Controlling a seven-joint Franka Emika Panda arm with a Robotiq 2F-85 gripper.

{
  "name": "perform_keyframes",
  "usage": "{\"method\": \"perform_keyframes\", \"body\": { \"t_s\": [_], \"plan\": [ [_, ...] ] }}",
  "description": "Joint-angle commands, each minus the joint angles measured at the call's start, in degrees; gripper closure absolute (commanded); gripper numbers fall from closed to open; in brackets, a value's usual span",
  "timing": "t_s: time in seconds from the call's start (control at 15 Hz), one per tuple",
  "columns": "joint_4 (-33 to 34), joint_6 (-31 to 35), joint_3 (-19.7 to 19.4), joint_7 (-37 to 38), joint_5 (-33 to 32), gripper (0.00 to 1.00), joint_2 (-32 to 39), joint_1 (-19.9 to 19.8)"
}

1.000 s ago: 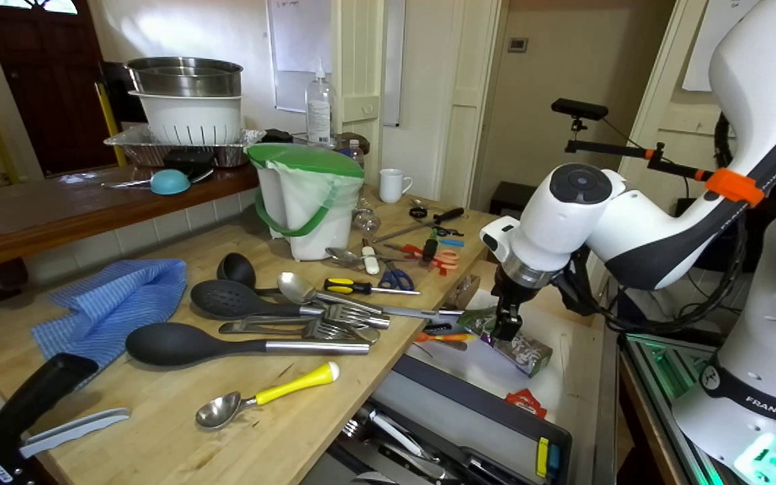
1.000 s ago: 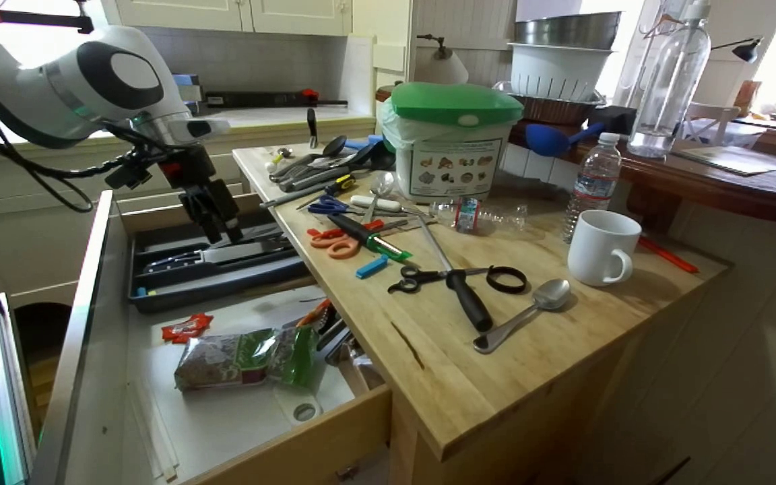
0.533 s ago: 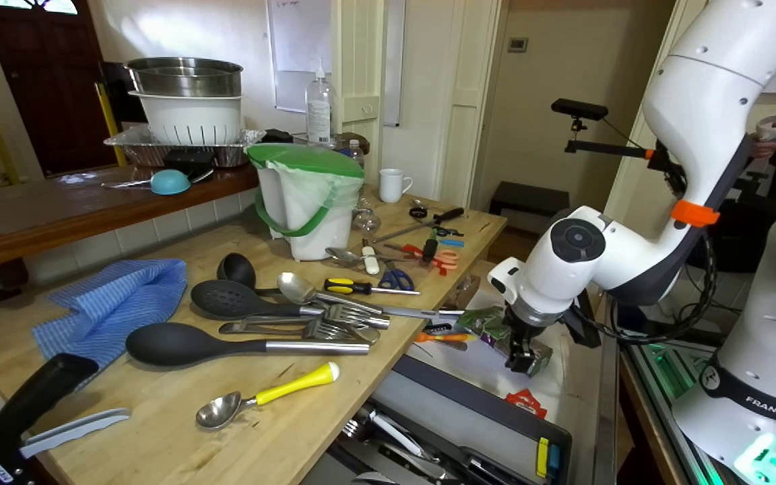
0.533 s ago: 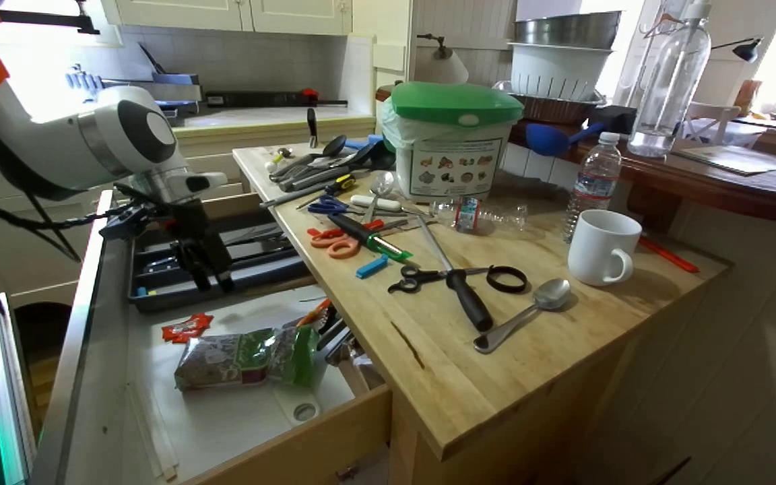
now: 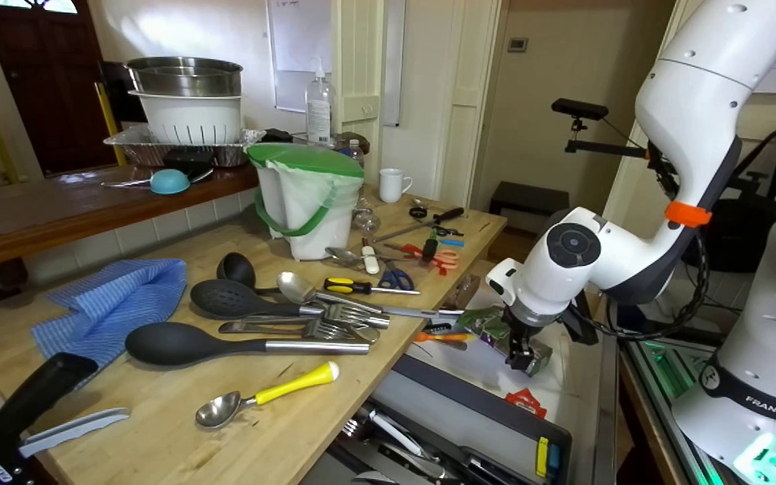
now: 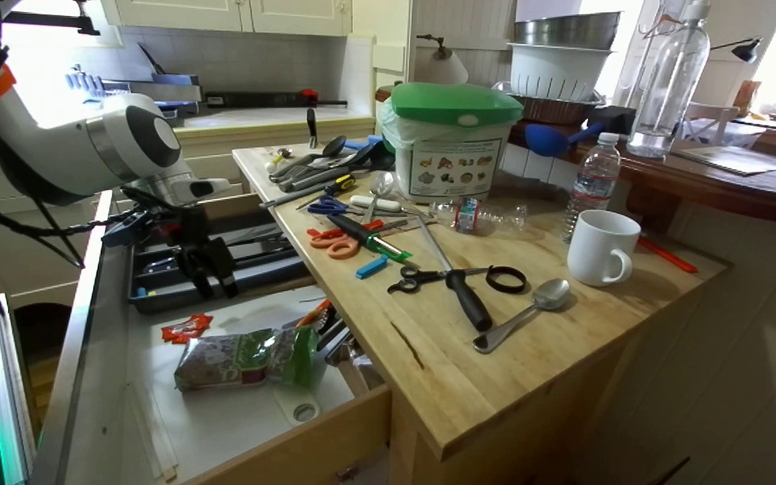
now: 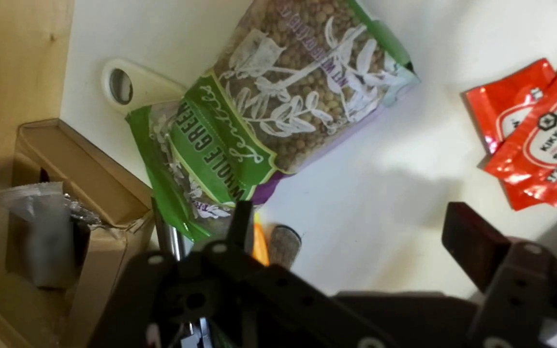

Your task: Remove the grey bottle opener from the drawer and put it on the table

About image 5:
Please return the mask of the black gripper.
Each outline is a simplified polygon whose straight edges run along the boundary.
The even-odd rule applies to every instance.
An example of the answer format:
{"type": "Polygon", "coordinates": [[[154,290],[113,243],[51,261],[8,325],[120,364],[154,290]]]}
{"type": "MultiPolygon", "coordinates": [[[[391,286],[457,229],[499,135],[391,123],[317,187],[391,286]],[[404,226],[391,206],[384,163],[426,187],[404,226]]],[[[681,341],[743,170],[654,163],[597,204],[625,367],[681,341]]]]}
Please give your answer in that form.
{"type": "Polygon", "coordinates": [[[508,327],[505,364],[516,372],[544,368],[549,364],[553,348],[535,340],[535,327],[520,322],[512,313],[504,313],[501,321],[508,327]]]}

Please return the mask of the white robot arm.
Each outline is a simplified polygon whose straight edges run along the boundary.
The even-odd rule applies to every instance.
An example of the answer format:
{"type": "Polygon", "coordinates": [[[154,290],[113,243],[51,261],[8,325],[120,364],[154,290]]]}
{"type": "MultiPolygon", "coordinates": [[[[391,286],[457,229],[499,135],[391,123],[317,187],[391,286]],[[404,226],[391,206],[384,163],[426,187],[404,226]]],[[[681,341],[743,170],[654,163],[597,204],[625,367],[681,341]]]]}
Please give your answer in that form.
{"type": "MultiPolygon", "coordinates": [[[[597,327],[578,292],[597,288],[621,307],[654,298],[681,253],[712,221],[740,139],[738,113],[776,66],[776,0],[702,0],[656,53],[636,97],[648,156],[662,160],[668,191],[648,239],[573,206],[547,226],[520,261],[491,270],[504,302],[508,353],[544,325],[559,322],[578,341],[597,327]]],[[[678,431],[747,485],[776,485],[776,224],[740,317],[698,381],[672,400],[678,431]]]]}

